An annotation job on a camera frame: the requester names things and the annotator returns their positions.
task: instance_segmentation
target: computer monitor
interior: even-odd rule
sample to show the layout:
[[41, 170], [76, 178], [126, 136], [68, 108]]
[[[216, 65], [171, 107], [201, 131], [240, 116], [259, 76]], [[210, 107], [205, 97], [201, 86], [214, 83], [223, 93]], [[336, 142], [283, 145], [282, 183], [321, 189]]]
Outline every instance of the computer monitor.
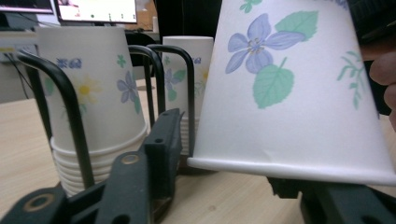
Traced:
[[9, 27], [6, 14], [53, 14], [51, 0], [0, 0], [0, 28]]
[[60, 23], [137, 23], [134, 0], [55, 0], [54, 3]]

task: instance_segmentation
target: office desk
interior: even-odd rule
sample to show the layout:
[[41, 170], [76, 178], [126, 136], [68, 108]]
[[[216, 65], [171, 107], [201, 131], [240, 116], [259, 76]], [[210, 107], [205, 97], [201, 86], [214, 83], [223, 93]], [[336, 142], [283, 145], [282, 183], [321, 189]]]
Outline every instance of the office desk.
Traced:
[[[145, 92], [140, 93], [145, 107]], [[396, 161], [395, 132], [388, 118], [381, 117], [381, 123]], [[24, 195], [59, 182], [34, 100], [0, 105], [0, 160], [0, 218]], [[263, 176], [180, 175], [176, 184], [176, 197], [163, 223], [304, 223], [299, 200], [274, 196]], [[396, 188], [376, 189], [396, 196]]]

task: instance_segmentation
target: black chair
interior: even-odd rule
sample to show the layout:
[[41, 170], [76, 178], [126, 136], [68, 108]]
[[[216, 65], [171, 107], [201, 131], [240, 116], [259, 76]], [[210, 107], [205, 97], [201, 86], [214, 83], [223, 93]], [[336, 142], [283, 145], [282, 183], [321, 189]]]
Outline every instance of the black chair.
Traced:
[[160, 38], [167, 35], [216, 36], [222, 0], [154, 0]]
[[[141, 45], [147, 46], [151, 44], [156, 44], [155, 40], [151, 38], [149, 35], [145, 35], [140, 32], [125, 32], [126, 42], [128, 45]], [[131, 54], [131, 61], [133, 66], [143, 66], [144, 65], [144, 57], [139, 54]]]

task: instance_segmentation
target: paper cup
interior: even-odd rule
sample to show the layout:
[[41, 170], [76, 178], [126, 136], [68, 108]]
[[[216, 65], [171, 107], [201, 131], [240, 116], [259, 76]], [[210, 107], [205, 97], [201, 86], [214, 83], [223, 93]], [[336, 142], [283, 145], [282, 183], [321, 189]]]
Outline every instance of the paper cup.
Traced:
[[[182, 48], [190, 54], [194, 64], [195, 117], [201, 114], [207, 74], [213, 50], [213, 37], [193, 35], [164, 36], [163, 44]], [[177, 54], [163, 53], [165, 71], [166, 109], [179, 108], [188, 116], [187, 67]]]
[[[67, 180], [70, 180], [71, 182], [79, 183], [79, 184], [82, 184], [82, 183], [83, 183], [83, 182], [82, 182], [81, 176], [70, 175], [70, 174], [64, 172], [64, 171], [61, 170], [61, 169], [58, 169], [58, 172], [59, 172], [59, 174], [60, 174], [63, 178], [65, 178], [65, 179], [67, 179]], [[105, 174], [105, 175], [95, 175], [95, 176], [94, 176], [94, 180], [95, 180], [95, 182], [97, 183], [97, 182], [106, 180], [106, 179], [108, 178], [108, 176], [109, 176], [109, 174]]]
[[[127, 143], [119, 144], [114, 147], [103, 148], [101, 150], [90, 151], [91, 164], [110, 164], [116, 157], [127, 151], [137, 151], [142, 145], [146, 137], [146, 129], [143, 129], [135, 138], [129, 140]], [[54, 144], [54, 138], [50, 140], [53, 149], [55, 160], [68, 161], [78, 164], [78, 157], [75, 151], [59, 148]]]
[[[77, 160], [77, 158], [73, 159], [72, 161], [68, 161], [65, 158], [62, 158], [62, 156], [60, 156], [59, 154], [57, 154], [56, 152], [54, 152], [53, 154], [53, 158], [60, 163], [61, 165], [65, 166], [65, 167], [70, 167], [70, 168], [74, 168], [74, 169], [79, 169], [79, 165], [78, 162], [75, 162]], [[106, 161], [97, 161], [97, 162], [92, 162], [92, 169], [96, 169], [96, 168], [101, 168], [104, 166], [110, 166], [111, 163], [114, 161], [115, 158], [111, 159], [109, 158]]]
[[65, 183], [61, 183], [61, 186], [65, 190], [66, 195], [68, 197], [72, 197], [73, 195], [78, 194], [79, 192], [83, 191], [83, 189], [71, 187], [71, 186], [68, 186]]
[[396, 184], [341, 2], [223, 2], [190, 166]]
[[[57, 64], [78, 96], [89, 151], [127, 143], [146, 128], [120, 27], [37, 27], [39, 56]], [[64, 102], [42, 76], [53, 145], [75, 151]]]
[[[60, 162], [57, 162], [56, 164], [57, 164], [57, 168], [65, 174], [81, 176], [81, 171], [79, 170], [79, 167], [73, 167], [67, 164], [65, 165]], [[111, 170], [111, 165], [95, 168], [92, 172], [93, 172], [93, 176], [107, 175], [110, 173], [110, 170]]]

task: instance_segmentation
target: stack of paper cups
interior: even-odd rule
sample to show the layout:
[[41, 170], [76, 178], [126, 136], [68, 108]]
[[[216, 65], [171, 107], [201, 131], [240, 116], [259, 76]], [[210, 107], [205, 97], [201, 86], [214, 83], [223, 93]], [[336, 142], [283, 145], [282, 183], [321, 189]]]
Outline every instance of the stack of paper cups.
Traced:
[[[119, 27], [37, 28], [39, 55], [56, 63], [78, 96], [95, 182], [111, 163], [137, 150], [147, 134], [125, 33]], [[52, 129], [50, 145], [66, 191], [83, 190], [64, 102], [52, 81], [41, 76]]]
[[189, 130], [187, 65], [177, 54], [163, 54], [166, 109], [179, 108], [185, 112], [180, 122], [182, 155], [189, 155], [189, 131], [196, 133], [198, 129], [213, 43], [213, 37], [210, 36], [174, 35], [163, 38], [164, 45], [186, 50], [194, 65], [195, 130]]

